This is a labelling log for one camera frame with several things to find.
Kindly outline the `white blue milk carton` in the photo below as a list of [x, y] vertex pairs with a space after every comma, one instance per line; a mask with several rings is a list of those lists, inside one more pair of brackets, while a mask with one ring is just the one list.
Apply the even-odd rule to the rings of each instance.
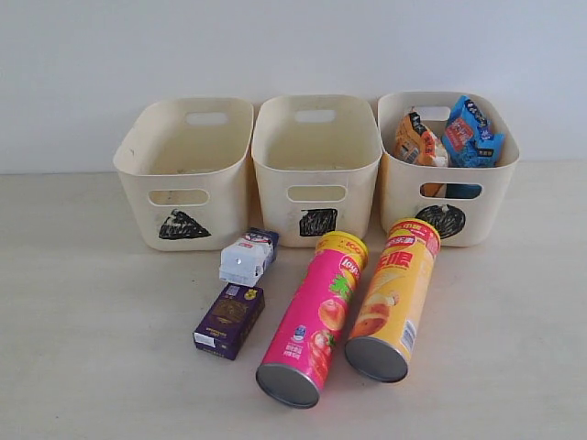
[[279, 234], [250, 227], [220, 254], [219, 279], [255, 287], [276, 259]]

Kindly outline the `orange noodle snack bag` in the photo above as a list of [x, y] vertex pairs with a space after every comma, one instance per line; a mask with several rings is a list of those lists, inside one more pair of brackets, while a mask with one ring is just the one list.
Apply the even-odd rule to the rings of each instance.
[[449, 166], [446, 148], [414, 109], [402, 118], [396, 129], [393, 156], [411, 165], [436, 168]]

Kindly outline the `blue black snack bag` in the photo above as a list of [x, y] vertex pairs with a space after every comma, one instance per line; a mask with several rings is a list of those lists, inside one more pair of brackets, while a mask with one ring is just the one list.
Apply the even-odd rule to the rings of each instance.
[[468, 95], [450, 110], [442, 144], [453, 168], [494, 168], [501, 158], [506, 135], [495, 133], [492, 121]]

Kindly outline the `cream bin square mark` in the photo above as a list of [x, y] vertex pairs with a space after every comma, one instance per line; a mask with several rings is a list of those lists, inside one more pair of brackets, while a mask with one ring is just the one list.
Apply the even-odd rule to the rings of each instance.
[[371, 105], [350, 95], [274, 97], [251, 144], [262, 221], [283, 246], [335, 230], [364, 237], [382, 157]]

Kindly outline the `cream bin triangle mark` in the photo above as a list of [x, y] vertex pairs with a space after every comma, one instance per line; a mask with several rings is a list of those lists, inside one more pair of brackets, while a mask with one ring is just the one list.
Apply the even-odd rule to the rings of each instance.
[[113, 163], [143, 240], [159, 251], [218, 250], [248, 226], [254, 107], [239, 98], [148, 106]]

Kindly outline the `purple small carton box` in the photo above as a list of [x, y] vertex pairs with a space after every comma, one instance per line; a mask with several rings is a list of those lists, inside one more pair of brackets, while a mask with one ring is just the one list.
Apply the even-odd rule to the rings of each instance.
[[194, 329], [195, 347], [235, 360], [264, 307], [262, 288], [228, 283]]

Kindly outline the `pink chips can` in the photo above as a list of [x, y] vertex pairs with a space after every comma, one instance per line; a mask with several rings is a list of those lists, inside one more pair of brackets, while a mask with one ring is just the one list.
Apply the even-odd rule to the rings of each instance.
[[368, 249], [358, 237], [328, 232], [307, 267], [258, 366], [261, 390], [294, 408], [312, 408], [324, 389]]

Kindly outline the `yellow chips can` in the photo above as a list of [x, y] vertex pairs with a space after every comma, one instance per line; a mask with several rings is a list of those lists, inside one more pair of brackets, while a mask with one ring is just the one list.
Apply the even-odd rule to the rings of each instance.
[[359, 373], [380, 382], [408, 374], [440, 237], [428, 222], [405, 218], [390, 229], [345, 344]]

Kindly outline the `cream bin circle mark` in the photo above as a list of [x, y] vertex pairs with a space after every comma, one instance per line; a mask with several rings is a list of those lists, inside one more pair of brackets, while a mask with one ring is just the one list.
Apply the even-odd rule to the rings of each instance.
[[[519, 148], [502, 116], [487, 99], [470, 98], [492, 123], [494, 133], [505, 134], [501, 157], [494, 168], [435, 168], [412, 165], [392, 155], [395, 132], [405, 114], [412, 110], [422, 122], [441, 136], [448, 119], [424, 115], [426, 107], [450, 109], [460, 98], [459, 92], [400, 92], [382, 96], [377, 104], [378, 127], [383, 142], [379, 171], [381, 223], [385, 231], [401, 218], [416, 217], [427, 221], [439, 232], [447, 247], [470, 247], [489, 236], [508, 189]], [[471, 185], [474, 197], [426, 197], [422, 186], [439, 183]]]

